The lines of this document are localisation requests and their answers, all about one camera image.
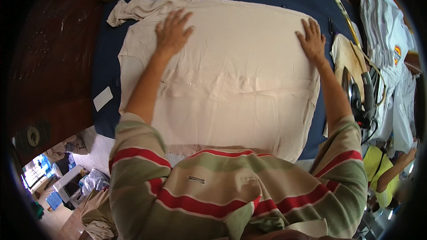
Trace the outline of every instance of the hand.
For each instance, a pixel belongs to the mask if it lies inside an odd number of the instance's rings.
[[[320,34],[320,27],[312,19],[308,20],[310,25],[304,19],[301,19],[301,21],[304,26],[305,37],[300,31],[296,31],[295,33],[309,61],[315,63],[318,67],[326,61],[324,56],[326,38],[324,34]]]
[[[415,153],[417,152],[417,148],[413,147],[411,148],[411,150],[409,150],[409,152],[406,153],[402,153],[398,159],[396,160],[396,164],[398,163],[403,163],[405,165],[409,165],[409,163],[411,163],[414,159],[415,159]]]
[[[172,11],[167,16],[164,24],[163,22],[157,24],[157,53],[172,57],[178,53],[187,42],[189,36],[193,32],[193,27],[185,31],[183,31],[183,28],[193,13],[189,12],[181,19],[180,17],[183,12],[184,9]]]

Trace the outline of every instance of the person in yellow shirt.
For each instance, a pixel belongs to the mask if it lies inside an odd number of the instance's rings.
[[[417,149],[414,147],[407,154],[402,153],[393,165],[387,153],[376,146],[368,148],[363,164],[380,207],[396,207],[406,197],[406,189],[399,184],[399,174],[414,160],[416,152]]]

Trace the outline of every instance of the cloth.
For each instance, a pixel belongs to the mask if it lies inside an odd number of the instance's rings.
[[[393,167],[393,163],[389,160],[387,154],[384,154],[380,169],[375,174],[378,165],[380,164],[382,154],[383,152],[378,147],[370,146],[368,148],[368,152],[366,152],[366,155],[363,158],[363,164],[365,165],[366,174],[368,176],[368,180],[371,182],[371,188],[375,192],[378,204],[380,207],[386,208],[388,205],[390,205],[393,194],[398,188],[399,175],[396,175],[389,182],[387,188],[383,192],[377,192],[378,178],[380,178],[380,176],[388,169]]]
[[[109,163],[119,235],[240,239],[248,223],[272,232],[326,219],[328,235],[350,238],[366,206],[368,180],[354,117],[343,118],[337,128],[311,173],[248,149],[202,150],[171,169],[159,132],[124,113]]]
[[[129,27],[120,61],[123,111],[155,50],[155,25],[178,8],[195,30],[169,62],[152,125],[167,152],[250,148],[295,162],[307,141],[319,75],[295,35],[303,13],[230,0],[119,1],[107,22]]]
[[[356,54],[354,53],[351,45],[354,46]],[[362,52],[359,50],[357,45],[351,43],[347,37],[342,34],[337,34],[335,35],[330,55],[332,56],[332,60],[335,64],[335,77],[338,83],[340,85],[342,84],[342,73],[344,68],[347,68],[359,87],[360,99],[363,103],[365,101],[365,92],[363,90],[362,73],[366,72],[367,69]],[[323,136],[328,137],[328,123],[325,124]]]
[[[64,141],[49,148],[43,154],[49,159],[51,163],[58,162],[65,157],[65,152],[75,153],[79,155],[87,155],[88,151],[81,138],[76,135],[70,136]]]
[[[108,190],[92,190],[85,201],[81,220],[83,228],[94,240],[111,239],[117,229],[111,216]]]
[[[402,11],[393,0],[361,0],[360,16],[366,32],[368,56],[380,69],[387,85],[384,103],[375,112],[378,128],[374,132],[375,126],[372,126],[368,135],[374,133],[372,139],[380,141],[387,141],[392,131],[398,132],[398,135],[408,135],[411,118],[408,120],[403,117],[402,122],[397,122],[393,118],[393,109],[398,106],[404,109],[407,116],[411,116],[410,113],[414,111],[414,97],[409,91],[412,87],[415,91],[415,80],[404,65],[408,51],[415,46],[413,37],[403,22]],[[408,90],[409,93],[395,93],[400,86],[405,87],[402,90]],[[383,82],[380,81],[378,97],[382,97],[382,93]],[[405,102],[405,106],[401,106],[400,102]],[[406,137],[406,141],[402,138],[405,143],[402,151],[409,151],[408,147],[412,142],[408,141],[409,137]]]
[[[360,0],[368,56],[378,68],[402,64],[414,42],[403,22],[403,12],[393,0]]]

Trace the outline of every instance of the red stripe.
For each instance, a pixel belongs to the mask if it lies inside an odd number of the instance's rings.
[[[257,209],[260,199],[261,199],[261,196],[257,197],[257,199],[254,200],[254,211]]]
[[[258,216],[262,213],[265,213],[267,211],[271,211],[273,209],[277,208],[276,204],[273,200],[265,200],[262,202],[259,202],[257,208],[254,211],[254,214],[252,216]]]
[[[338,156],[334,157],[334,159],[331,160],[331,162],[329,162],[328,165],[321,169],[314,177],[321,177],[323,174],[327,173],[330,169],[337,166],[339,163],[351,158],[362,160],[362,155],[360,155],[360,153],[356,150],[349,150],[343,152]]]
[[[328,183],[326,183],[326,188],[328,188],[332,193],[335,193],[338,185],[339,185],[339,182],[329,180]]]
[[[150,183],[149,189],[151,190],[151,193],[157,196],[163,187],[162,179],[154,178],[154,179],[148,180],[148,183]]]
[[[109,162],[110,172],[111,172],[111,169],[113,168],[114,163],[116,163],[117,161],[119,161],[121,159],[132,158],[132,157],[143,157],[149,161],[152,161],[152,162],[155,162],[155,163],[160,164],[162,166],[167,166],[170,168],[169,161],[160,157],[159,155],[157,155],[153,151],[148,150],[148,149],[132,147],[132,148],[126,148],[126,149],[123,149],[123,150],[120,150],[119,152],[117,152],[115,157],[112,160],[110,160],[110,162]]]
[[[319,184],[313,191],[306,195],[287,197],[282,202],[277,204],[277,208],[281,213],[286,213],[293,208],[300,208],[307,204],[313,204],[321,199],[329,189],[323,184]]]
[[[197,201],[189,196],[174,197],[168,190],[162,189],[157,197],[168,208],[182,208],[185,211],[202,215],[209,215],[221,219],[227,214],[243,207],[247,203],[240,200],[233,200],[227,205],[218,206],[212,203]]]
[[[205,149],[205,150],[201,150],[199,152],[197,152],[194,155],[191,155],[188,158],[192,158],[195,157],[201,153],[210,153],[210,154],[214,154],[214,155],[218,155],[218,156],[224,156],[224,157],[230,157],[230,158],[235,158],[235,157],[239,157],[241,155],[249,155],[249,154],[254,154],[255,152],[253,152],[252,150],[245,150],[243,152],[238,152],[238,153],[228,153],[228,152],[223,152],[223,151],[217,151],[217,150],[211,150],[211,149]]]
[[[338,185],[339,183],[335,181],[329,181],[326,186],[324,186],[323,184],[319,184],[310,193],[306,195],[285,198],[277,205],[274,203],[273,200],[265,200],[259,202],[258,207],[255,209],[253,216],[266,213],[276,208],[278,208],[281,213],[286,213],[293,208],[300,208],[307,204],[313,204],[320,200],[328,191],[334,192]]]

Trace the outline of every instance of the fingers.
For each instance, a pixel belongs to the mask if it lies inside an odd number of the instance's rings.
[[[305,38],[307,40],[309,40],[310,37],[311,37],[311,29],[310,29],[310,27],[308,26],[307,22],[304,19],[301,19],[301,21],[302,21],[302,26],[304,27],[304,30],[305,30]]]
[[[175,15],[175,12],[176,11],[171,11],[170,13],[169,13],[169,15],[167,16],[167,18],[166,18],[166,21],[164,22],[164,27],[169,27],[170,26],[170,24],[171,24],[171,21],[172,21],[172,18],[173,18],[173,16]]]
[[[159,35],[161,33],[161,30],[162,30],[162,22],[159,22],[156,25],[156,34]]]
[[[172,18],[172,24],[178,24],[179,23],[182,12],[184,12],[183,8],[181,8],[180,10],[175,12],[175,14],[173,15],[173,18]]]
[[[184,24],[188,21],[189,18],[191,18],[192,15],[192,12],[185,14],[184,17],[179,21],[179,24],[184,26]]]
[[[305,44],[305,37],[304,35],[302,35],[302,33],[300,31],[296,31],[296,36],[298,37],[299,41],[301,42],[301,45]]]
[[[188,29],[186,29],[185,30],[185,32],[184,32],[184,36],[185,36],[185,38],[189,38],[189,36],[193,33],[193,29],[194,27],[193,26],[190,26]]]
[[[326,43],[325,36],[320,34],[320,27],[313,19],[311,18],[308,19],[308,23],[304,19],[301,19],[301,22],[305,30],[306,40],[309,40],[312,37],[317,36],[317,37],[320,37],[323,43]]]
[[[313,19],[308,19],[308,22],[310,23],[311,32],[316,36],[320,36],[320,29],[316,22]]]

